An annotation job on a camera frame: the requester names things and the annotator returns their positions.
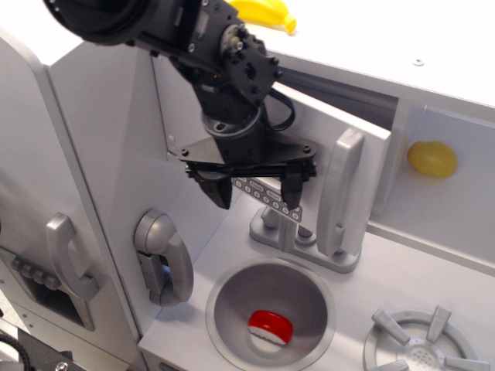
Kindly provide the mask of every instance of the toy banana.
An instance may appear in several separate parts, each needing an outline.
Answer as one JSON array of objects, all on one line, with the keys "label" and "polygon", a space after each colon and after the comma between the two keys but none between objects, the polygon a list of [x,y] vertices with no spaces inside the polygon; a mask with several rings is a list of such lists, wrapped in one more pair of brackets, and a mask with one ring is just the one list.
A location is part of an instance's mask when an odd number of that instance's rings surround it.
[{"label": "toy banana", "polygon": [[287,33],[294,32],[295,18],[288,13],[282,0],[227,0],[239,11],[238,17],[244,21],[284,25]]}]

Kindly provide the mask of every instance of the red and white toy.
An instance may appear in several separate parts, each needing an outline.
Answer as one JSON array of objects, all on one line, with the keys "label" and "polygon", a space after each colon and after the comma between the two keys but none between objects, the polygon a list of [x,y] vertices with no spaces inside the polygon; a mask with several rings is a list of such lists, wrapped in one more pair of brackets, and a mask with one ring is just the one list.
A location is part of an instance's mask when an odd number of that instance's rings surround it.
[{"label": "red and white toy", "polygon": [[251,334],[276,344],[286,345],[292,338],[292,323],[272,311],[256,311],[249,318],[247,326]]}]

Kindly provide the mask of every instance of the metal sink basin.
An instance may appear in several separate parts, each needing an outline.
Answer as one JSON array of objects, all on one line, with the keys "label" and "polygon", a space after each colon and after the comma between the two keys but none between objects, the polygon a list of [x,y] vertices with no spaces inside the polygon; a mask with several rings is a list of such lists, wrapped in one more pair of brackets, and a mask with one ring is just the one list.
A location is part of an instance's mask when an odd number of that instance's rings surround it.
[{"label": "metal sink basin", "polygon": [[[293,336],[278,345],[252,335],[248,321],[257,310],[286,317]],[[207,302],[207,329],[220,354],[244,370],[296,371],[315,362],[336,328],[333,297],[321,278],[291,260],[263,257],[229,270]]]}]

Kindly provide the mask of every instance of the wire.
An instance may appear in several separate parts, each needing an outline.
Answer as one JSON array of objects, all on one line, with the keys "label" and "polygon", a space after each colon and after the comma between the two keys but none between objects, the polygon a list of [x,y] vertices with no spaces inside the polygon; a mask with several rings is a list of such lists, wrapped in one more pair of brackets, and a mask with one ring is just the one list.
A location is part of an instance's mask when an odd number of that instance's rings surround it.
[{"label": "wire", "polygon": [[279,91],[273,88],[270,89],[270,93],[268,93],[268,95],[278,100],[279,102],[281,102],[291,110],[291,114],[289,115],[289,117],[286,120],[284,120],[281,124],[277,124],[277,125],[268,124],[268,127],[273,131],[283,131],[289,128],[295,120],[294,104],[288,97],[286,97],[284,94],[280,93]]},{"label": "wire", "polygon": [[31,370],[31,361],[29,360],[29,355],[18,340],[14,339],[10,335],[0,334],[0,342],[4,342],[5,344],[10,345],[17,351],[19,357],[22,360],[22,363],[24,364],[24,371]]}]

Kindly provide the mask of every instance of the yellow toy egg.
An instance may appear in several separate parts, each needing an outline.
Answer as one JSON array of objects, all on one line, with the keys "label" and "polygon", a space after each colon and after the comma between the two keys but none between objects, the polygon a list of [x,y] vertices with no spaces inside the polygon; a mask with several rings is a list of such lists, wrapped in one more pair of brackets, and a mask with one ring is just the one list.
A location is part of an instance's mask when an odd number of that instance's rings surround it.
[{"label": "yellow toy egg", "polygon": [[441,141],[417,141],[408,151],[407,160],[423,175],[448,178],[457,170],[457,155]]}]

